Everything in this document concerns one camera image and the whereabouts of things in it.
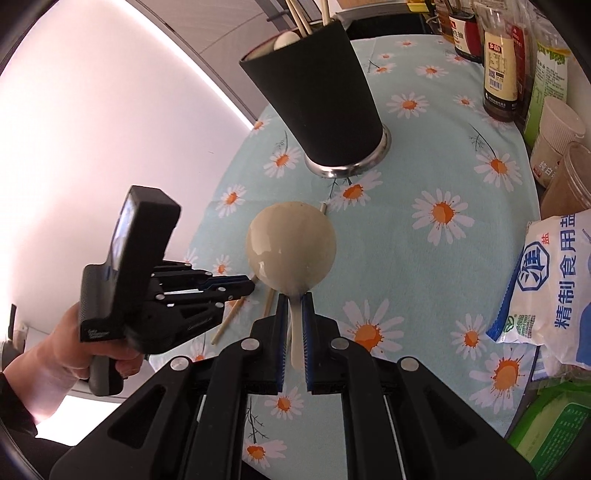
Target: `salt bag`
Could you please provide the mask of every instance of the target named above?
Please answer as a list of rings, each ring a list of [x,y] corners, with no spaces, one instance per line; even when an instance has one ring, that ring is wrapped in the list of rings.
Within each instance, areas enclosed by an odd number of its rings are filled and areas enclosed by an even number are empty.
[[[562,364],[591,369],[591,210],[528,225],[487,335],[545,345]]]

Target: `white ladle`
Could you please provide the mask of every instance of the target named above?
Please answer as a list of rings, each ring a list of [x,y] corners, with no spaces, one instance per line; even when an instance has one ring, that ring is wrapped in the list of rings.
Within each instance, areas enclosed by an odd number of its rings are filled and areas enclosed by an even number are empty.
[[[307,203],[271,205],[248,228],[246,256],[250,267],[263,283],[290,300],[291,364],[296,370],[304,368],[301,297],[328,275],[335,255],[332,224]]]

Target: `light blue tablecloth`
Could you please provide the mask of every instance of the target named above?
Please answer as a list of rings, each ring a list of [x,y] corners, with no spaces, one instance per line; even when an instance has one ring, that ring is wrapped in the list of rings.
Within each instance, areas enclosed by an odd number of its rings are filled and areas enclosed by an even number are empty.
[[[482,67],[457,57],[440,37],[353,45],[392,132],[386,159],[350,182],[321,179],[267,108],[223,176],[187,260],[216,274],[250,274],[245,235],[261,209],[288,200],[320,206],[330,198],[337,257],[313,290],[317,312],[373,355],[416,356],[504,434],[534,349],[496,345],[484,332],[526,224],[539,219],[524,143],[513,124],[484,113]],[[258,285],[220,344],[210,345],[209,332],[152,363],[180,353],[214,355],[247,336],[266,294]],[[339,397],[312,397],[288,365],[282,395],[251,400],[245,460],[272,479],[346,478]]]

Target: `soy sauce bottle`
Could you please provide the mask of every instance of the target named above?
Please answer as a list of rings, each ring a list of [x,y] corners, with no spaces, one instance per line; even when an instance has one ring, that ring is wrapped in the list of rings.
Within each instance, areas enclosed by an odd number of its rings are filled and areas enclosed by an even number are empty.
[[[470,7],[462,7],[459,0],[456,6],[449,14],[456,53],[466,60],[482,63],[482,43],[476,15]]]

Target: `metal base ring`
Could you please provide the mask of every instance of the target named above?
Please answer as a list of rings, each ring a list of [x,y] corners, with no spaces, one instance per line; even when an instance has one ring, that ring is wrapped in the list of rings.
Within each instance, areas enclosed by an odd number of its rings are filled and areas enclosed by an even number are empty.
[[[388,153],[388,150],[390,150],[392,135],[390,134],[390,130],[388,130],[386,125],[382,124],[382,129],[382,139],[379,141],[378,146],[367,157],[358,161],[357,163],[337,167],[328,167],[326,165],[318,165],[317,163],[313,162],[310,157],[308,157],[308,155],[306,155],[304,162],[312,173],[315,173],[316,175],[326,179],[345,179],[355,175],[360,175],[374,168],[384,159],[386,153]]]

